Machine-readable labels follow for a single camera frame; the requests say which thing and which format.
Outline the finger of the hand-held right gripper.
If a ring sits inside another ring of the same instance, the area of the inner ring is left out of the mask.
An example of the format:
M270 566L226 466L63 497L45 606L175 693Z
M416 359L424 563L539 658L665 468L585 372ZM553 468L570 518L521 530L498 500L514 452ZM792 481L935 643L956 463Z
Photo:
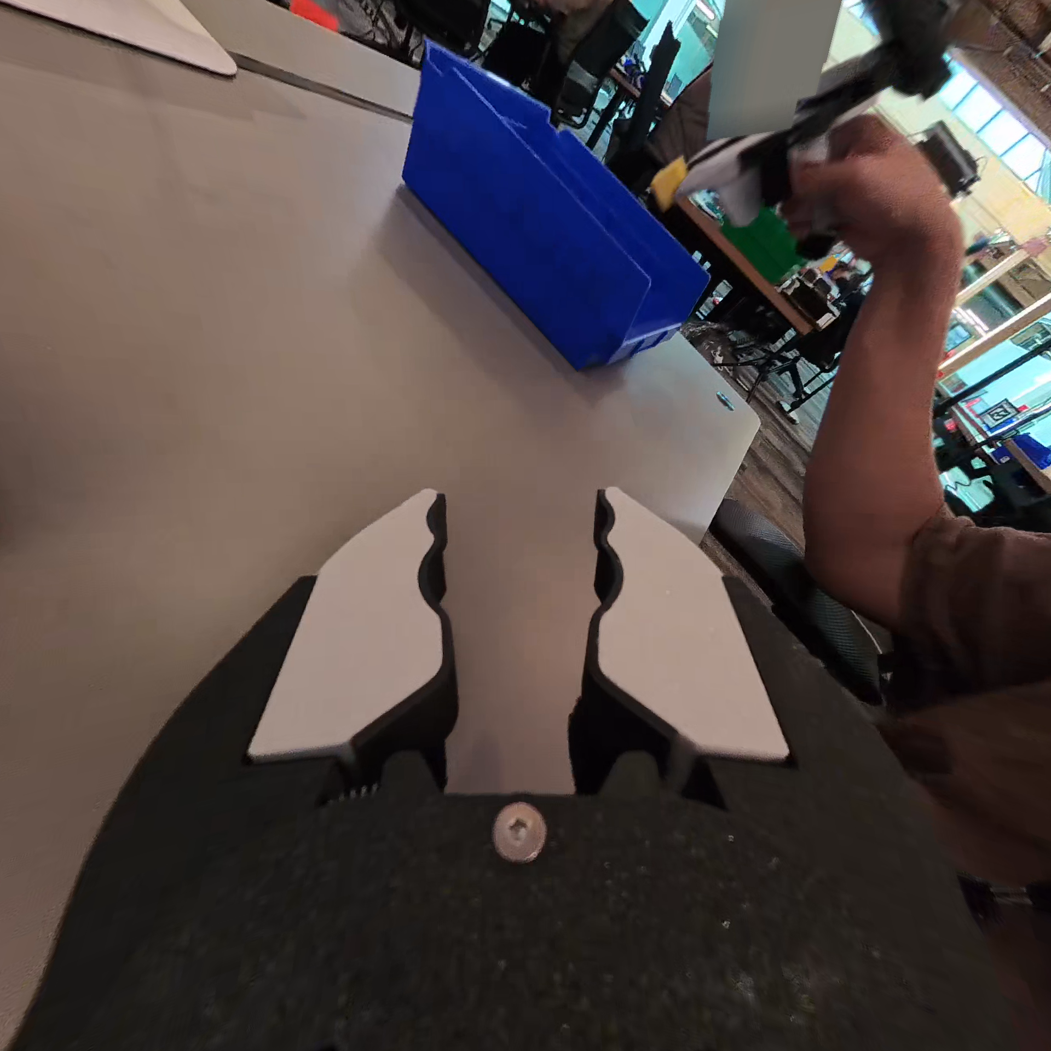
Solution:
M674 202L712 192L731 226L746 227L765 208L777 208L794 195L796 154L806 150L801 136L725 138L696 154L674 191Z

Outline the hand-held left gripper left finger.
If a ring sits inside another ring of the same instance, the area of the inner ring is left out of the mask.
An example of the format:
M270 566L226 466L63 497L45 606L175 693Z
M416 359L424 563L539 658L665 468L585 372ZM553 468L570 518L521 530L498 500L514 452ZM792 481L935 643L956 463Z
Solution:
M446 496L421 490L322 565L248 757L334 759L377 777L397 753L446 772L458 716L453 634L444 610Z

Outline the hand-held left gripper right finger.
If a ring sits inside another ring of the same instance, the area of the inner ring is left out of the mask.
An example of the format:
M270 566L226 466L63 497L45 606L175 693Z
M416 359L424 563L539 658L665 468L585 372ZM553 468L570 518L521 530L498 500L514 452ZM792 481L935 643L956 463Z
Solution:
M675 755L783 765L790 748L731 603L701 548L621 489L596 495L595 594L571 772L605 777L627 753L660 776Z

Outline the blue plastic bin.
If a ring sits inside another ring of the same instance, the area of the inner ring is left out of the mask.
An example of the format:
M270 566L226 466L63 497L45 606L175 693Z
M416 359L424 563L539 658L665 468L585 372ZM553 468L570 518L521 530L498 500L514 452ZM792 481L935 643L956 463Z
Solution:
M432 41L401 180L577 371L666 341L710 283L544 105Z

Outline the person's right forearm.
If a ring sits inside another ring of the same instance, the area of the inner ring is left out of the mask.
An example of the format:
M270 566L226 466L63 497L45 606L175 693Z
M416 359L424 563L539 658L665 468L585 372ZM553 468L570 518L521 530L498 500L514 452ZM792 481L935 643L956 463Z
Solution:
M918 532L943 504L931 437L961 267L878 269L850 330L807 463L805 559L817 583L897 631Z

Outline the grey desk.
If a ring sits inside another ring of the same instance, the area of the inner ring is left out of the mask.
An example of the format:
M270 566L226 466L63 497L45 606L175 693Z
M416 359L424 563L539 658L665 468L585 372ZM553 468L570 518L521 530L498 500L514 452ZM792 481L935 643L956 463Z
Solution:
M596 492L703 536L758 417L682 336L577 373L401 186L406 122L2 9L2 1031L169 715L448 500L454 794L566 794Z

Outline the person's right hand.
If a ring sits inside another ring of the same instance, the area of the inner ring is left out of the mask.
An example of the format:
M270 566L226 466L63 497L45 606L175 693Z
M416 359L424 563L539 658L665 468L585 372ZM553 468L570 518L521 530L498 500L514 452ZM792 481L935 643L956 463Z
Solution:
M834 127L826 160L795 161L782 207L790 231L834 233L875 285L948 314L960 289L961 221L934 168L875 114Z

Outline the green plastic bin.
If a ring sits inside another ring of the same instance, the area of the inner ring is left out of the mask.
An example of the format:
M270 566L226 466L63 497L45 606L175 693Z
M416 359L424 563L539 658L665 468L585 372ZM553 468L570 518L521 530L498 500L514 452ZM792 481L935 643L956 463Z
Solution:
M801 256L795 238L779 212L764 206L746 226L723 218L721 232L753 264L755 270L774 286L791 279L808 260Z

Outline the wooden table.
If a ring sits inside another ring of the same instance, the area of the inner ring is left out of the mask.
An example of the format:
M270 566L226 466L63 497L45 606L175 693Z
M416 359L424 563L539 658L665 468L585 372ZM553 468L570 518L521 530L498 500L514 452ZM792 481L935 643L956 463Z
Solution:
M707 264L710 282L702 300L714 302L708 320L726 324L756 310L769 310L799 335L816 329L815 321L782 291L806 262L786 224L771 209L763 208L753 223L737 227L717 221L691 201L680 201L663 221L691 255L698 253Z

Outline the person's brown clothing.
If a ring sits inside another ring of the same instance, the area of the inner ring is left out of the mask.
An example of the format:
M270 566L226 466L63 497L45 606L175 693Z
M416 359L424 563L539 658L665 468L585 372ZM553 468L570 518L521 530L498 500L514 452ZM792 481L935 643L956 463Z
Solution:
M885 740L965 875L1049 887L1049 536L942 510L911 547Z

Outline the white board stand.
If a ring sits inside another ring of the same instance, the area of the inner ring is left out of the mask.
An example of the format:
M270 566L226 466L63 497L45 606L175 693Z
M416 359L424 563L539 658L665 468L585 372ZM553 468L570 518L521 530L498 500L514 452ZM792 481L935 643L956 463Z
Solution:
M3 1L2 5L91 33L203 73L232 78L238 67L179 1Z

